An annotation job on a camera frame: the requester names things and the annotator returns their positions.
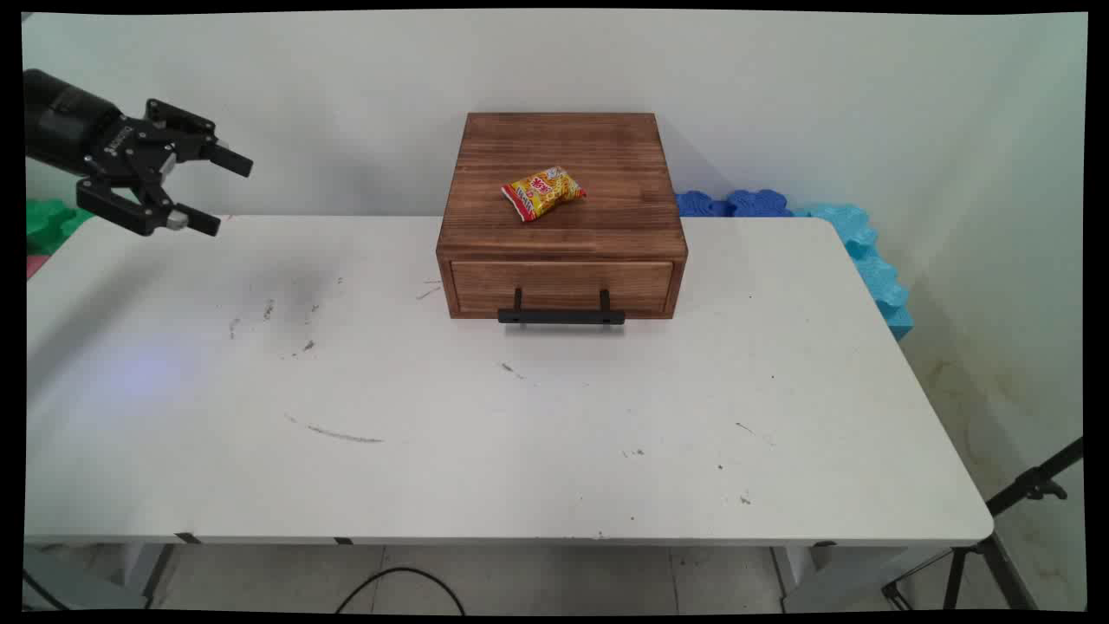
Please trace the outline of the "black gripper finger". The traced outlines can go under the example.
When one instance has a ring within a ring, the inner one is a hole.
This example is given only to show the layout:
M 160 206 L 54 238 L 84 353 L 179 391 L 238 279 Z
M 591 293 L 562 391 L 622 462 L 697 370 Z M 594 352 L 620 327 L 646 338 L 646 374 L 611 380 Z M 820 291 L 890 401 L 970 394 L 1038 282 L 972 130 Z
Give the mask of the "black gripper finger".
M 157 183 L 139 183 L 132 190 L 134 200 L 119 195 L 106 180 L 81 180 L 75 190 L 80 209 L 139 236 L 150 237 L 157 229 L 191 229 L 215 237 L 221 229 L 221 218 L 171 200 Z
M 253 158 L 235 153 L 217 136 L 217 124 L 207 117 L 175 108 L 165 101 L 150 99 L 144 110 L 147 145 L 161 145 L 177 154 L 177 162 L 206 161 L 243 178 L 248 178 Z

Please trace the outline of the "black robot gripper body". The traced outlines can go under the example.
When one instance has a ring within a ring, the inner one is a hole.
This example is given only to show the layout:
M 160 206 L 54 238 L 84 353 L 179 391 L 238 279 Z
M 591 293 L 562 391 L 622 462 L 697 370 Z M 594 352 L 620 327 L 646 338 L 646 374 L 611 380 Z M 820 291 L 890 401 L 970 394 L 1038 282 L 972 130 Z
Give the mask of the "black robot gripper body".
M 92 180 L 163 183 L 179 165 L 177 149 L 151 139 L 154 126 L 128 117 L 106 99 L 39 68 L 24 71 L 26 155 Z

